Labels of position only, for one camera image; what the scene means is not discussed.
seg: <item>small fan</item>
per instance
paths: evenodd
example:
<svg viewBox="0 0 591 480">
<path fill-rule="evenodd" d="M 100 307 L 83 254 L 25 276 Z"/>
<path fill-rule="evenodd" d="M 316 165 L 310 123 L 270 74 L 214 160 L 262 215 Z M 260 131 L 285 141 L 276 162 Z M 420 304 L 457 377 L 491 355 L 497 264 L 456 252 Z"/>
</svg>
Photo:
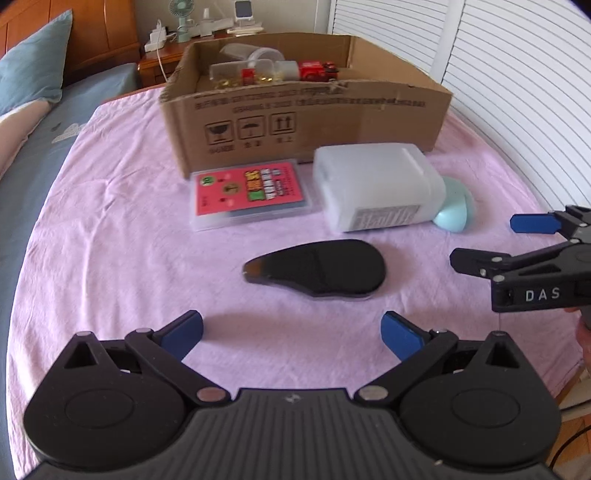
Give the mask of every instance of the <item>small fan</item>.
<svg viewBox="0 0 591 480">
<path fill-rule="evenodd" d="M 175 17 L 178 17 L 177 41 L 179 43 L 191 40 L 187 20 L 194 8 L 194 0 L 170 0 L 168 9 Z"/>
</svg>

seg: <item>blue pillow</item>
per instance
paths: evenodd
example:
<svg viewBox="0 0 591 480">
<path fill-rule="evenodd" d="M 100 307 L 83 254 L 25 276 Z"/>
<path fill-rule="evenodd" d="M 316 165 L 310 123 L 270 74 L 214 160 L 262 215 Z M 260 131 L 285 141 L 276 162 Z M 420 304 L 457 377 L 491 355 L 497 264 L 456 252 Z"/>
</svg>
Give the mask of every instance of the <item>blue pillow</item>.
<svg viewBox="0 0 591 480">
<path fill-rule="evenodd" d="M 0 116 L 40 98 L 61 100 L 72 11 L 11 48 L 0 59 Z"/>
</svg>

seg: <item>bed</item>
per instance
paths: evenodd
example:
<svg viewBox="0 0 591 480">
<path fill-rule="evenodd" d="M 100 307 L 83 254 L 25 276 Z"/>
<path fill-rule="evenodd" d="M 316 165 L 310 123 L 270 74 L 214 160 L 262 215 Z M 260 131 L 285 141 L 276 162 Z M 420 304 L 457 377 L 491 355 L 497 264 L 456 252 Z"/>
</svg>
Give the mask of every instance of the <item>bed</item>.
<svg viewBox="0 0 591 480">
<path fill-rule="evenodd" d="M 473 228 L 454 235 L 425 223 L 346 235 L 382 252 L 388 266 L 384 286 L 367 301 L 311 301 L 245 283 L 241 265 L 275 249 L 341 236 L 328 230 L 322 213 L 192 232 L 190 186 L 173 159 L 159 92 L 96 110 L 31 235 L 8 342 L 7 411 L 17 475 L 35 464 L 20 418 L 74 332 L 122 338 L 140 326 L 158 329 L 188 309 L 204 316 L 205 336 L 185 362 L 232 394 L 239 387 L 357 389 L 398 362 L 379 339 L 378 320 L 389 309 L 423 328 L 446 327 L 466 339 L 508 331 L 554 394 L 577 371 L 576 315 L 495 314 L 489 283 L 449 267 L 455 247 L 516 254 L 558 241 L 509 230 L 511 214 L 540 207 L 499 155 L 457 117 L 447 117 L 428 157 L 474 192 Z M 303 174 L 309 176 L 310 166 Z"/>
<path fill-rule="evenodd" d="M 0 15 L 0 58 L 72 8 L 63 97 L 41 121 L 0 181 L 0 371 L 12 301 L 27 242 L 47 192 L 84 124 L 105 100 L 138 88 L 139 45 L 127 0 L 17 0 Z M 5 395 L 0 394 L 0 410 Z M 0 478 L 14 478 L 7 418 L 0 415 Z"/>
</svg>

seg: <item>blue gripper pad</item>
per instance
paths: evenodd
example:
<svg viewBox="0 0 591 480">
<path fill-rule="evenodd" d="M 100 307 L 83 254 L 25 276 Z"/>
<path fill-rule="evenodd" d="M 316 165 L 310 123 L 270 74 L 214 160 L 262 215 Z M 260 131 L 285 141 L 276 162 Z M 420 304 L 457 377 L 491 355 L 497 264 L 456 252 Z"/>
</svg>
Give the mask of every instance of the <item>blue gripper pad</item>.
<svg viewBox="0 0 591 480">
<path fill-rule="evenodd" d="M 515 233 L 549 233 L 560 230 L 560 221 L 552 213 L 523 213 L 511 217 L 509 222 Z"/>
<path fill-rule="evenodd" d="M 203 318 L 196 310 L 189 310 L 156 335 L 160 332 L 160 346 L 180 361 L 203 338 Z"/>
<path fill-rule="evenodd" d="M 421 335 L 398 319 L 394 312 L 386 312 L 380 325 L 382 341 L 401 362 L 425 345 Z"/>
</svg>

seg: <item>red toy truck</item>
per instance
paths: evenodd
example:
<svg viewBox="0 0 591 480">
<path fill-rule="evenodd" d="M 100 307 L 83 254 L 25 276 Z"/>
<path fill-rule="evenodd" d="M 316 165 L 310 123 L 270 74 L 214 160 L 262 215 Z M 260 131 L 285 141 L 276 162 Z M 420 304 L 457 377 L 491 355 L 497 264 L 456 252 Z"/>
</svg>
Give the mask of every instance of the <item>red toy truck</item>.
<svg viewBox="0 0 591 480">
<path fill-rule="evenodd" d="M 300 62 L 300 79 L 304 82 L 328 82 L 336 80 L 339 69 L 332 61 L 322 63 L 320 61 Z"/>
</svg>

